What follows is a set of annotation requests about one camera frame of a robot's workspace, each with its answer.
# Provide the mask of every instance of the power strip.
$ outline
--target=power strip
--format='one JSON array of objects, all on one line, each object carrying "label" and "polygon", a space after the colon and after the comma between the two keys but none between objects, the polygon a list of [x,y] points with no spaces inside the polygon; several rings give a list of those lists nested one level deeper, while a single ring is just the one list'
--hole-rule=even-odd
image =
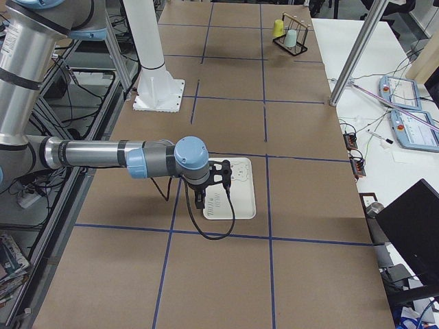
[{"label": "power strip", "polygon": [[356,136],[354,134],[343,134],[344,144],[346,145],[346,149],[351,151],[353,149],[358,149]]},{"label": "power strip", "polygon": [[366,171],[364,170],[364,164],[361,161],[351,158],[352,172],[355,178],[366,177]]},{"label": "power strip", "polygon": [[50,193],[50,188],[44,188],[44,193],[41,195],[38,192],[24,193],[24,195],[19,195],[17,197],[17,203],[23,209],[29,208],[32,204],[37,202],[40,198],[45,197]]}]

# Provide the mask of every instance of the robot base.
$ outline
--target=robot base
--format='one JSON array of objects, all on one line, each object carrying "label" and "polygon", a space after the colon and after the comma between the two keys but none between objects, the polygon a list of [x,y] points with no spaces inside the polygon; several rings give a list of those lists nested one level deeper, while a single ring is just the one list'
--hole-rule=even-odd
[{"label": "robot base", "polygon": [[133,108],[140,111],[178,112],[182,102],[185,81],[174,79],[169,72],[164,71],[152,75],[142,74],[138,96]]}]

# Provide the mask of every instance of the blue joint cap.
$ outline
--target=blue joint cap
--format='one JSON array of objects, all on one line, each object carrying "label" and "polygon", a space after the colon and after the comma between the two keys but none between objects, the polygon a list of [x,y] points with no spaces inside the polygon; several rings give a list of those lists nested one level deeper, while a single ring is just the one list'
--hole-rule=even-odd
[{"label": "blue joint cap", "polygon": [[19,5],[29,9],[49,9],[60,5],[65,0],[14,0]]},{"label": "blue joint cap", "polygon": [[181,167],[188,170],[198,170],[209,163],[206,145],[194,136],[184,137],[177,142],[174,157]]},{"label": "blue joint cap", "polygon": [[146,159],[143,149],[132,149],[126,157],[126,167],[134,179],[147,178]]},{"label": "blue joint cap", "polygon": [[69,37],[75,40],[101,41],[107,37],[107,29],[70,31]]}]

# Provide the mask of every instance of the grid line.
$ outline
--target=grid line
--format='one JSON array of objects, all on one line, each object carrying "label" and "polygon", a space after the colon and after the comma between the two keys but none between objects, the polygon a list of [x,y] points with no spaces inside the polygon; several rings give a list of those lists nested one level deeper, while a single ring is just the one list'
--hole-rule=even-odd
[{"label": "grid line", "polygon": [[157,325],[157,317],[158,317],[158,311],[159,311],[159,308],[160,308],[160,301],[161,301],[161,297],[162,297],[163,284],[165,282],[167,260],[169,258],[169,250],[171,249],[172,234],[173,234],[173,231],[174,231],[174,223],[175,223],[175,220],[176,220],[178,199],[179,199],[179,196],[180,196],[180,187],[181,187],[181,180],[178,181],[176,202],[174,204],[174,211],[172,212],[171,227],[169,229],[169,236],[167,238],[165,260],[163,261],[163,268],[162,268],[162,274],[161,274],[161,278],[160,278],[160,285],[158,286],[156,308],[155,308],[155,311],[154,311],[154,319],[152,321],[152,329],[155,329],[155,327]]},{"label": "grid line", "polygon": [[[169,233],[168,229],[157,229],[157,228],[141,228],[135,226],[114,226],[105,224],[92,224],[92,223],[77,223],[75,227],[81,228],[105,228],[108,230],[128,230],[128,231],[146,231],[146,232],[162,232]],[[186,230],[172,230],[173,234],[185,234],[185,235],[199,235],[197,231],[186,231]],[[220,236],[222,233],[218,232],[206,232],[206,234],[212,236]],[[234,239],[256,239],[256,240],[269,240],[268,236],[262,235],[247,235],[247,234],[230,234],[228,237]],[[287,238],[281,236],[272,236],[273,241],[287,241],[287,242],[300,242],[300,243],[315,243],[321,245],[349,245],[354,247],[373,247],[372,243],[365,242],[352,242],[352,241],[335,241],[335,240],[319,240],[319,239],[303,239],[303,238]]]},{"label": "grid line", "polygon": [[180,55],[178,53],[166,53],[164,56],[169,57],[187,57],[187,58],[212,58],[214,60],[263,60],[261,58],[245,58],[245,57],[226,57],[226,56],[197,56],[197,55]]},{"label": "grid line", "polygon": [[270,286],[272,294],[272,329],[276,329],[276,300],[274,295],[274,263],[273,263],[273,232],[270,199],[270,168],[269,158],[265,155],[265,174],[267,179],[267,210],[268,210],[268,251],[270,253]]},{"label": "grid line", "polygon": [[192,113],[191,113],[191,124],[193,124],[193,116],[195,115],[195,107],[197,106],[198,89],[200,88],[200,79],[197,81],[197,89],[195,90],[195,99],[193,100]]},{"label": "grid line", "polygon": [[210,151],[209,154],[216,154],[219,156],[252,156],[255,158],[275,158],[275,159],[293,159],[293,160],[306,160],[306,161],[327,161],[327,162],[341,162],[341,163],[350,163],[349,160],[340,160],[340,159],[325,159],[325,158],[307,158],[303,156],[276,156],[270,154],[247,154],[247,153],[233,153],[233,152],[214,152]]},{"label": "grid line", "polygon": [[262,5],[259,4],[259,23],[261,31],[261,67],[262,67],[262,98],[263,98],[263,135],[264,142],[268,142],[267,108],[265,106],[265,67],[263,63],[263,30],[262,30]]},{"label": "grid line", "polygon": [[213,13],[213,6],[214,5],[215,5],[215,2],[212,2],[211,15],[209,17],[209,24],[207,25],[206,40],[204,40],[204,48],[203,48],[203,56],[201,58],[201,64],[204,63],[204,56],[206,55],[207,39],[209,38],[209,30],[211,29],[211,21],[212,21],[212,13]]},{"label": "grid line", "polygon": [[[194,95],[184,95],[183,98],[194,98]],[[234,97],[218,97],[218,96],[197,96],[197,98],[203,99],[219,99],[222,101],[260,101],[264,102],[263,99],[251,99],[251,98],[234,98]],[[320,104],[324,105],[323,101],[289,101],[289,100],[277,100],[277,99],[266,99],[266,103],[295,103],[295,104]]]},{"label": "grid line", "polygon": [[[225,26],[225,25],[203,25],[203,24],[174,24],[174,23],[159,23],[164,26],[192,26],[192,27],[220,27],[224,29],[261,29],[253,26]],[[271,27],[262,27],[262,29],[272,29]],[[314,29],[308,29],[308,32],[314,32]]]}]

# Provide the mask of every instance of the cardboard tabletop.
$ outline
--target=cardboard tabletop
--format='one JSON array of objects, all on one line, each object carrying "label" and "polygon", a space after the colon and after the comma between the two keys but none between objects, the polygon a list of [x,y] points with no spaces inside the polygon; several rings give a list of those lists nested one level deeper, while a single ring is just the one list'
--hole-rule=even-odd
[{"label": "cardboard tabletop", "polygon": [[[271,40],[283,11],[309,24],[296,57]],[[182,182],[165,202],[149,180],[99,170],[35,329],[392,328],[308,9],[168,1],[159,30],[186,81],[180,111],[127,101],[112,139],[193,135],[212,157],[249,158],[257,214],[208,241]],[[194,215],[210,233],[230,225]]]}]

